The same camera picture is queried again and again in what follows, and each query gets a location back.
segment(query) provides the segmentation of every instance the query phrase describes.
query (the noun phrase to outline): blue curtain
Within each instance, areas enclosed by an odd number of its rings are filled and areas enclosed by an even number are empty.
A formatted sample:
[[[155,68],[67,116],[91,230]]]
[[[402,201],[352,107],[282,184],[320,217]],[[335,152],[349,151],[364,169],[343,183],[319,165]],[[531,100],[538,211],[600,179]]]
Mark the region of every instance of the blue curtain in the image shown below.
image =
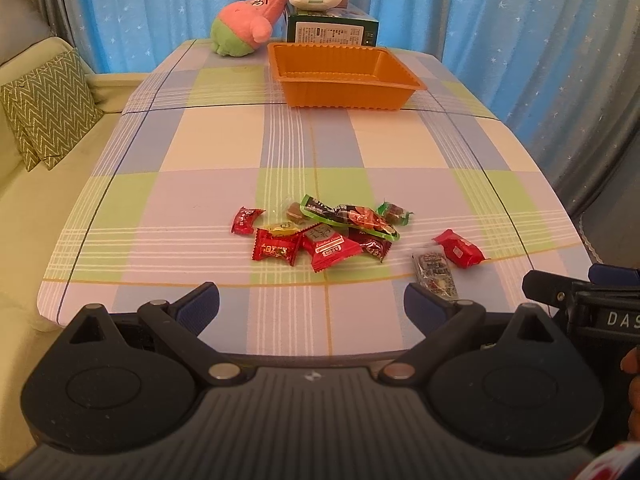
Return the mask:
[[[65,0],[98,72],[152,70],[184,40],[207,37],[232,1]],[[553,184],[615,98],[640,23],[640,0],[351,1],[380,20],[380,45],[443,60]]]

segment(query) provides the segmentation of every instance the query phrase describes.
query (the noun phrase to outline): orange basket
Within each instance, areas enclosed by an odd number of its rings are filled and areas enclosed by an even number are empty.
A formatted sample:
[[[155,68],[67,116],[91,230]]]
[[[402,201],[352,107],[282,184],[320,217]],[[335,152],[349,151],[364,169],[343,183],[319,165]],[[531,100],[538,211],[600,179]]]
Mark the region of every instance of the orange basket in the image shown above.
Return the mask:
[[[293,107],[399,110],[426,85],[386,48],[270,43],[271,74]]]

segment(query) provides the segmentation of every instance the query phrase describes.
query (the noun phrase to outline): green box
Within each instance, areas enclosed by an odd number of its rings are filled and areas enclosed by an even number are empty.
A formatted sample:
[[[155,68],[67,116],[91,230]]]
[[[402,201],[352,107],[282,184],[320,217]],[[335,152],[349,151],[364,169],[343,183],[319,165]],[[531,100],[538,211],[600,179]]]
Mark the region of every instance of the green box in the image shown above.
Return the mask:
[[[378,20],[353,5],[315,12],[287,4],[285,21],[287,43],[376,46],[378,40]]]

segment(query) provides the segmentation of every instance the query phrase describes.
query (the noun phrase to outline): triangular cutout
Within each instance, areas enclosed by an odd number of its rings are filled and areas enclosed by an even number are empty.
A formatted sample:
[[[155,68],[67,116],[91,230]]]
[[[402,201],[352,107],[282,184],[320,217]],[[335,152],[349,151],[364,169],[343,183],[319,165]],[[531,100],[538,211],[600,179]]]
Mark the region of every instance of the triangular cutout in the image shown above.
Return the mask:
[[[81,343],[92,343],[97,341],[103,341],[104,334],[100,328],[98,320],[93,316],[84,318],[82,325],[76,330],[76,333],[71,338],[70,343],[77,345]]]
[[[554,341],[554,338],[538,316],[527,316],[522,321],[522,325],[518,330],[518,338],[524,341],[538,341],[540,343],[552,343]]]

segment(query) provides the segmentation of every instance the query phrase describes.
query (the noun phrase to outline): patrick star plush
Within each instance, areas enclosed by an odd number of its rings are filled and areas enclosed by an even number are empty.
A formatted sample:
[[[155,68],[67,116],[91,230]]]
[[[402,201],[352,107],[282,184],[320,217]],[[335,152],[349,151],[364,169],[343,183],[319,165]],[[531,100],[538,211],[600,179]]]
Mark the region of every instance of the patrick star plush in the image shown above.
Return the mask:
[[[211,25],[211,47],[220,56],[251,54],[269,41],[288,0],[246,0],[224,7]]]

